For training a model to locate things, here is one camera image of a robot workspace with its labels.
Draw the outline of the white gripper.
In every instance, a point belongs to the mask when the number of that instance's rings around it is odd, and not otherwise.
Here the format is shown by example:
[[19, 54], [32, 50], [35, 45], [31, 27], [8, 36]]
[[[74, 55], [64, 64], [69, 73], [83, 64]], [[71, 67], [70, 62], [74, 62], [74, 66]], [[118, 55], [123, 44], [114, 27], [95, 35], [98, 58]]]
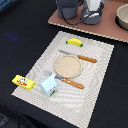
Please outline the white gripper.
[[101, 0], [85, 0], [84, 6], [87, 8], [88, 16], [97, 16], [101, 11]]

